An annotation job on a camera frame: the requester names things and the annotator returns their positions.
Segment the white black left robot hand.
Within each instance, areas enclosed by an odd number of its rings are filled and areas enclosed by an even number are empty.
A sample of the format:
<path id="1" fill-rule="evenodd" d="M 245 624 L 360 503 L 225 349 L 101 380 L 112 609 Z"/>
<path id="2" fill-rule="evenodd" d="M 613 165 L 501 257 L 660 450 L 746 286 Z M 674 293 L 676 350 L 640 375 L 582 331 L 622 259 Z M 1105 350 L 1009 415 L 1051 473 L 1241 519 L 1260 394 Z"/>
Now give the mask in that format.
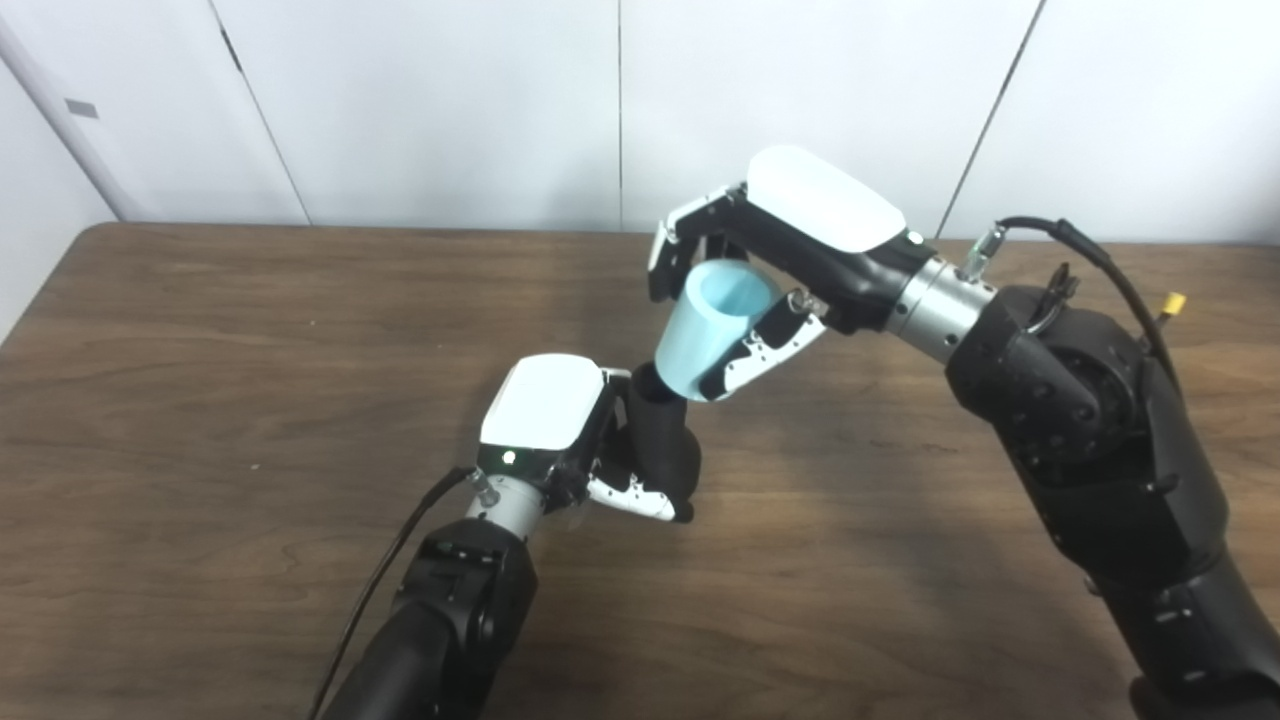
<path id="1" fill-rule="evenodd" d="M 522 357 L 480 425 L 468 515 L 516 536 L 589 502 L 689 523 L 701 451 L 687 410 L 650 363 L 628 372 L 572 354 Z"/>

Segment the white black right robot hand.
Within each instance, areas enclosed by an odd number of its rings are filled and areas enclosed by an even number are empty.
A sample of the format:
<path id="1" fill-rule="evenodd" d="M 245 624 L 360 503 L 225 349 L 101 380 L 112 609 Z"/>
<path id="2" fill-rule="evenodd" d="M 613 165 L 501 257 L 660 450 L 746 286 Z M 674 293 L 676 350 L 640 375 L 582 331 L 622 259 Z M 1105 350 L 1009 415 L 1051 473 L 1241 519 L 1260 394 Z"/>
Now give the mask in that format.
<path id="1" fill-rule="evenodd" d="M 726 398 L 827 331 L 883 331 L 934 259 L 864 183 L 804 149 L 765 149 L 742 182 L 655 228 L 648 291 L 675 301 L 657 375 L 681 397 Z"/>

